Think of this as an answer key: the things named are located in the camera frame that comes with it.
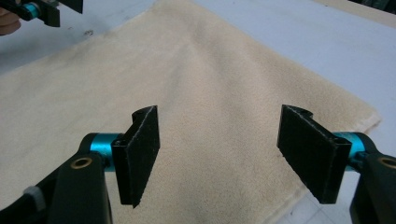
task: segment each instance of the fabric texture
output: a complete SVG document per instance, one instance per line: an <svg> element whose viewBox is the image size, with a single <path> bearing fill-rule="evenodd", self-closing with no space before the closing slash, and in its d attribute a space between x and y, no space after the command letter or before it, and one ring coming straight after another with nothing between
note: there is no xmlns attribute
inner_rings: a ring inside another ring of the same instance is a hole
<svg viewBox="0 0 396 224"><path fill-rule="evenodd" d="M123 133L159 107L161 149L141 204L115 223L274 223L306 193L276 147L281 105L331 131L365 132L375 110L183 0L0 76L0 207L70 158L87 133Z"/></svg>

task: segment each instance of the cloth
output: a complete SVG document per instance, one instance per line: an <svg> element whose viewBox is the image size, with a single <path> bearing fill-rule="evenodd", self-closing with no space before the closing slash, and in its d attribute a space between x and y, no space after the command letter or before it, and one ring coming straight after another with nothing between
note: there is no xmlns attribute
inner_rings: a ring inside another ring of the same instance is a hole
<svg viewBox="0 0 396 224"><path fill-rule="evenodd" d="M0 76L0 206L70 158L87 133L122 133L158 105L161 149L142 201L115 223L274 223L306 188L276 147L281 105L331 131L365 132L375 110L182 0Z"/></svg>

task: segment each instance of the towel fold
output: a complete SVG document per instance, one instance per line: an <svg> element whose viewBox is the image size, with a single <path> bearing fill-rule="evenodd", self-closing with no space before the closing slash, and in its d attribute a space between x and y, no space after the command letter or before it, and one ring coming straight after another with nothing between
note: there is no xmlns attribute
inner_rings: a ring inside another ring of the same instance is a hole
<svg viewBox="0 0 396 224"><path fill-rule="evenodd" d="M331 131L375 110L194 3L164 0L120 28L0 76L0 207L71 157L87 133L122 133L158 105L161 149L141 204L115 223L274 223L306 188L276 147L282 104Z"/></svg>

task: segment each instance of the table surface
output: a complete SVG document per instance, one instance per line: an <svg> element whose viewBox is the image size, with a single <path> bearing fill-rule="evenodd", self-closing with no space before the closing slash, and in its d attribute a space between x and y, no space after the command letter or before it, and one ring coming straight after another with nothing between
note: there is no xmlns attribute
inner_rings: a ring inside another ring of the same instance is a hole
<svg viewBox="0 0 396 224"><path fill-rule="evenodd" d="M85 0L84 14L60 6L61 28L23 22L0 37L0 76L61 49L102 34L147 10L154 0ZM383 153L396 130L396 29L312 0L195 0L279 54L326 77L374 106L382 117L370 137ZM308 194L279 224L351 223L348 207L359 175L346 173L337 204Z"/></svg>

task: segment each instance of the black plastic part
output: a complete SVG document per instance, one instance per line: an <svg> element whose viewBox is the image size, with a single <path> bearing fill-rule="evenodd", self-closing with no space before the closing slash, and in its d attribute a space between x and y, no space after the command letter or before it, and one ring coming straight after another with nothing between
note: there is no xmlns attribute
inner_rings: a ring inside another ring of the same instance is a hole
<svg viewBox="0 0 396 224"><path fill-rule="evenodd" d="M52 27L61 26L61 16L58 8L41 0L32 0L30 2L36 3L40 8L40 16L38 16L38 18L42 20L44 24Z"/></svg>
<svg viewBox="0 0 396 224"><path fill-rule="evenodd" d="M138 206L160 149L157 106L133 113L133 125L111 147L122 204Z"/></svg>
<svg viewBox="0 0 396 224"><path fill-rule="evenodd" d="M17 14L24 21L33 19L32 13L25 7L21 7L15 3L15 0L0 0L0 7Z"/></svg>
<svg viewBox="0 0 396 224"><path fill-rule="evenodd" d="M350 213L354 223L396 223L395 158L381 153L365 158Z"/></svg>
<svg viewBox="0 0 396 224"><path fill-rule="evenodd" d="M353 224L378 224L378 214L375 211L369 192L363 178L359 179L355 196L349 207L350 217Z"/></svg>
<svg viewBox="0 0 396 224"><path fill-rule="evenodd" d="M35 212L34 199L24 194L12 205L0 211L0 223L28 222L29 217Z"/></svg>
<svg viewBox="0 0 396 224"><path fill-rule="evenodd" d="M396 0L389 0L385 11L396 14Z"/></svg>
<svg viewBox="0 0 396 224"><path fill-rule="evenodd" d="M78 152L76 154L85 155L91 152L91 144L93 139L96 137L98 133L89 133L84 136L79 144Z"/></svg>
<svg viewBox="0 0 396 224"><path fill-rule="evenodd" d="M60 167L48 223L112 223L100 155L77 155Z"/></svg>
<svg viewBox="0 0 396 224"><path fill-rule="evenodd" d="M277 146L320 203L335 203L351 143L312 120L313 114L282 105Z"/></svg>
<svg viewBox="0 0 396 224"><path fill-rule="evenodd" d="M59 0L59 2L63 3L65 6L70 7L76 12L82 13L83 0Z"/></svg>

